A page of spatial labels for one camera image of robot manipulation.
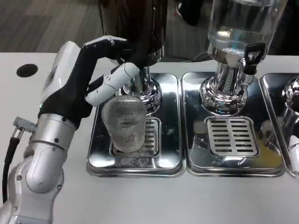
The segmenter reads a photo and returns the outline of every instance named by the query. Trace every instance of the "ribbed glass cup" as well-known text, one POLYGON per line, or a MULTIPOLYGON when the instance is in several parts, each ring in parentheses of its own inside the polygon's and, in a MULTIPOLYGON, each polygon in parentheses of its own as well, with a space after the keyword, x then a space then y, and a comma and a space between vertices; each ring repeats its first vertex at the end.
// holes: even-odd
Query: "ribbed glass cup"
POLYGON ((118 150, 131 153, 144 144, 146 107, 139 98, 119 96, 109 100, 102 109, 102 119, 118 150))

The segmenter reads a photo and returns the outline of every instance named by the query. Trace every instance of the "metal grate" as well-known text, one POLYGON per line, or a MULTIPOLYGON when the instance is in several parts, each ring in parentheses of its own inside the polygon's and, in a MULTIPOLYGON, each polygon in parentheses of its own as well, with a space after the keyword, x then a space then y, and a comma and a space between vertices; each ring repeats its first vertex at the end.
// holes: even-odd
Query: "metal grate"
POLYGON ((210 148, 214 154, 223 156, 257 155, 253 123, 249 118, 209 117, 206 124, 210 148))
POLYGON ((160 128, 161 122, 158 118, 147 118, 145 123, 145 141, 143 146, 132 153, 124 153, 110 144, 112 147, 112 154, 120 157, 152 157, 159 153, 160 143, 160 128))

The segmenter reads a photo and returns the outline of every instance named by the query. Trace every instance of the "black cable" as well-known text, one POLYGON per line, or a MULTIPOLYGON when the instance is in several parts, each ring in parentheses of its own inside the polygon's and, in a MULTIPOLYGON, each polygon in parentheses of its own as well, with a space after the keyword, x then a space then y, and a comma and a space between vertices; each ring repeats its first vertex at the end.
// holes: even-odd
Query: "black cable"
POLYGON ((172 57, 172 58, 186 60, 188 62, 203 62, 203 61, 206 61, 208 59, 211 59, 211 57, 208 54, 207 54, 206 57, 204 57, 202 59, 199 59, 199 60, 194 60, 194 59, 191 59, 191 58, 188 58, 188 57, 182 57, 182 56, 174 56, 174 55, 169 54, 169 53, 166 53, 166 55, 169 56, 169 57, 172 57))
POLYGON ((20 143, 19 138, 10 138, 9 145, 6 152, 6 157, 4 160, 3 175, 2 175, 2 199, 3 204, 7 201, 7 180, 8 172, 11 162, 13 161, 14 153, 20 143))

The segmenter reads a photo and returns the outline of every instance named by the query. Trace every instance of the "robotic hand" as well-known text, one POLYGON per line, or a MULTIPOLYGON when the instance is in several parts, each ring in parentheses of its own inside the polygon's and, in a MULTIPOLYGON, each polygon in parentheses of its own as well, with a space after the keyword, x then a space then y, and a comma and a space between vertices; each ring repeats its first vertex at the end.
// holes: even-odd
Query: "robotic hand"
MULTIPOLYGON (((54 200, 64 183, 62 166, 82 118, 139 74, 145 57, 125 39, 113 36, 88 42, 81 49, 72 42, 61 48, 43 90, 25 159, 9 175, 9 198, 0 209, 0 224, 52 223, 54 200), (89 84, 102 57, 121 65, 89 84)), ((23 132, 26 125, 16 130, 23 132)))

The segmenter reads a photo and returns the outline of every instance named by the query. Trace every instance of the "person's leg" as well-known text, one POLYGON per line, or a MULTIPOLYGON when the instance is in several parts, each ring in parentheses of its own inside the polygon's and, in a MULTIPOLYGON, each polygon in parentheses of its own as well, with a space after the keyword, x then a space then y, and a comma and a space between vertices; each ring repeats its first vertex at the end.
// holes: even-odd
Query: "person's leg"
POLYGON ((182 18, 190 25, 195 26, 199 22, 200 9, 204 0, 183 0, 177 6, 182 18))

